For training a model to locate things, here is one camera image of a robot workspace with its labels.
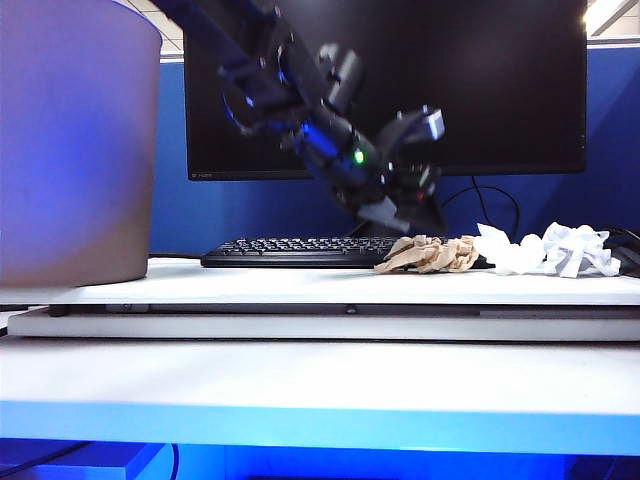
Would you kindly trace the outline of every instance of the black keyboard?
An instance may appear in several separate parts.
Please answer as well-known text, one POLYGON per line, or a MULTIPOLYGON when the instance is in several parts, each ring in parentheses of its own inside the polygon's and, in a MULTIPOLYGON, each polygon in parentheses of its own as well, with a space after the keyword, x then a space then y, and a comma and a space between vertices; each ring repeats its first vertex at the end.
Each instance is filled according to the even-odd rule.
POLYGON ((204 255, 203 267, 372 268, 398 237, 239 238, 204 255))

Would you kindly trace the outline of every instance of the crumpled paper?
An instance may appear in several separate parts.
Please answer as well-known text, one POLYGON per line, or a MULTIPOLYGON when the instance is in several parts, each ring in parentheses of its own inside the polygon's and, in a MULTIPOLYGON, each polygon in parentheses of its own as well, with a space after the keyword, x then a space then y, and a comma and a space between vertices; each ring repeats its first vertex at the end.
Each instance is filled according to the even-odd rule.
POLYGON ((384 263, 376 265, 375 271, 387 273, 404 267, 415 267, 418 273, 464 272, 478 259, 473 248, 474 237, 465 235, 451 239, 445 244, 437 237, 416 235, 402 237, 394 243, 385 256, 384 263))
POLYGON ((580 272, 595 269, 611 277, 620 271, 620 261, 603 248, 609 232, 596 232, 588 225, 570 228, 554 222, 542 238, 530 234, 519 245, 497 228, 478 224, 478 230, 475 248, 501 275, 544 273, 576 278, 580 272))

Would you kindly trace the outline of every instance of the blue cubicle wall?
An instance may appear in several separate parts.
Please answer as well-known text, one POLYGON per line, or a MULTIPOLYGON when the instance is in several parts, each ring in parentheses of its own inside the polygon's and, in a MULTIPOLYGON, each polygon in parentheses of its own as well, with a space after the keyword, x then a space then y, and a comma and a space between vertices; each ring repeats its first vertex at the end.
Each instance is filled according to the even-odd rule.
MULTIPOLYGON (((573 175, 480 177, 511 192, 522 206, 519 236, 553 222, 617 224, 640 229, 640 48, 588 53, 587 170, 573 175)), ((151 248, 202 253, 239 236, 337 235, 353 220, 311 180, 203 182, 187 180, 183 65, 161 66, 156 184, 151 248)), ((444 178, 442 199, 470 185, 444 178)), ((509 230, 513 207, 486 193, 494 223, 509 230)), ((474 194, 446 208, 450 236, 476 233, 482 221, 474 194)))

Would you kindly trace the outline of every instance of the trash can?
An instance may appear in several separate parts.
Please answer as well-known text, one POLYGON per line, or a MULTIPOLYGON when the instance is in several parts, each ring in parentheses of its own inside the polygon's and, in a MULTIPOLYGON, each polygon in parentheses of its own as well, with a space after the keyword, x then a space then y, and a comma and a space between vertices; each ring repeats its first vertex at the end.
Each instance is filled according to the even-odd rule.
POLYGON ((162 39, 111 0, 0 0, 0 286, 147 269, 162 39))

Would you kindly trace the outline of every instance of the black monitor screen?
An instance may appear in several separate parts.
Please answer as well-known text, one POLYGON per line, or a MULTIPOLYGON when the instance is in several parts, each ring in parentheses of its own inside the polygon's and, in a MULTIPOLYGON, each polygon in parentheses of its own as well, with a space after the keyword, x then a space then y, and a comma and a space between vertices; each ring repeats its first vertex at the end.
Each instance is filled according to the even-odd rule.
MULTIPOLYGON (((398 110, 442 109, 446 133, 411 146, 444 174, 584 169, 586 0, 278 0, 311 51, 352 48, 366 79, 351 120, 371 139, 398 110)), ((268 135, 227 119, 217 65, 187 41, 189 178, 307 176, 268 135)))

